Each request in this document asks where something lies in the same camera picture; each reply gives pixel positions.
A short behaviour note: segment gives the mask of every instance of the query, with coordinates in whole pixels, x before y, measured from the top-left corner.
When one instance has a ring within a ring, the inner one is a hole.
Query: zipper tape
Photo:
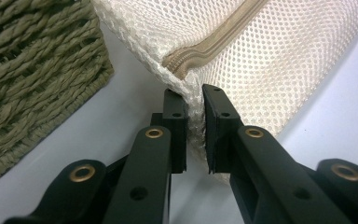
[[[211,35],[199,44],[167,55],[162,66],[183,80],[190,68],[210,62],[252,20],[268,0],[246,0]]]

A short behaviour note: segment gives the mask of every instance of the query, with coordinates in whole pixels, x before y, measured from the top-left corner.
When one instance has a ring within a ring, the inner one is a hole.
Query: wicker basket
[[[89,0],[0,1],[0,175],[112,73]]]

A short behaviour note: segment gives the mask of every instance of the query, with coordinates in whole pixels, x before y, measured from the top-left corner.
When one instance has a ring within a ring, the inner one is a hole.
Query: white table
[[[0,223],[25,216],[67,164],[109,164],[129,153],[135,134],[162,110],[165,87],[102,25],[115,76],[54,133],[0,178]],[[341,158],[358,164],[358,38],[285,127],[279,141],[298,161]],[[187,157],[172,178],[171,223],[242,223],[231,188]]]

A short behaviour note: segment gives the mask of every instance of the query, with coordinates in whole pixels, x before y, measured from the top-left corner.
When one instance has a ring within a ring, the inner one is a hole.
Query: mesh laundry bag
[[[201,86],[225,90],[244,124],[278,134],[358,33],[358,0],[93,0],[97,14],[188,104],[204,155]]]

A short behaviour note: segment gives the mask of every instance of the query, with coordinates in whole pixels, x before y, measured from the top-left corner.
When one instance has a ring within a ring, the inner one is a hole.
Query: white mesh fabric
[[[242,0],[93,0],[97,13],[116,32],[136,39],[152,59],[161,62],[175,49],[199,43]]]
[[[226,91],[245,124],[277,134],[358,32],[358,1],[269,1],[212,62],[189,72]]]
[[[277,134],[358,32],[358,0],[269,0],[215,59],[180,80],[161,66],[162,58],[199,43],[241,2],[93,1],[138,59],[183,95],[189,140],[202,161],[203,83],[224,89],[245,124]]]

